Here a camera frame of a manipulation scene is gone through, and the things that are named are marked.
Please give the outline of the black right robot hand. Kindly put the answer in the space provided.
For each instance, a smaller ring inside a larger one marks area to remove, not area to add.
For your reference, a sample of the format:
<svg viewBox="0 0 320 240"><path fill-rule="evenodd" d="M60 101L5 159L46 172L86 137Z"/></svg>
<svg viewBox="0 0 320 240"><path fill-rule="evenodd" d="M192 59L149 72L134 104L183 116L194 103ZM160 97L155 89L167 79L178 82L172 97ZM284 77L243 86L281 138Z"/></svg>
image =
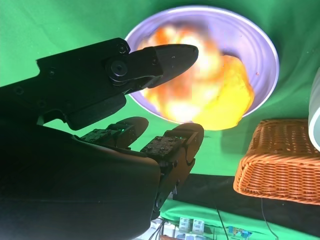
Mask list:
<svg viewBox="0 0 320 240"><path fill-rule="evenodd" d="M131 51L114 38L41 58L39 74L0 89L0 237L3 240L131 240L183 185L204 139L197 123L130 146L147 129L129 117L77 131L126 104L126 95L188 70L198 48L167 44Z"/></svg>

